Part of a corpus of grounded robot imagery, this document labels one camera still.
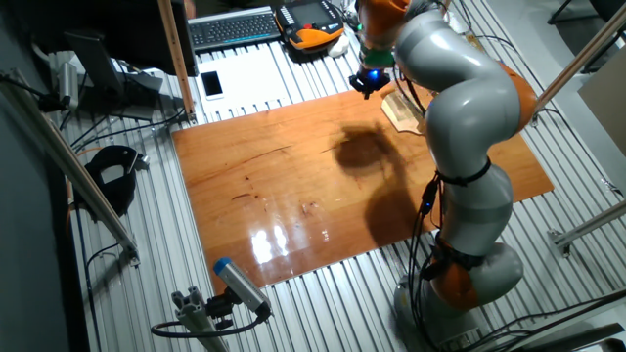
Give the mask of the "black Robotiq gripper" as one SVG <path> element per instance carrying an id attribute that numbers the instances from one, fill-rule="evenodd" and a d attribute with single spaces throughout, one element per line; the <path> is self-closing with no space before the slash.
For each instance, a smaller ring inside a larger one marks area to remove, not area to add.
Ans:
<path id="1" fill-rule="evenodd" d="M 383 69 L 368 69 L 361 67 L 356 74 L 349 78 L 350 85 L 369 100 L 372 93 L 380 94 L 390 82 L 390 77 Z"/>

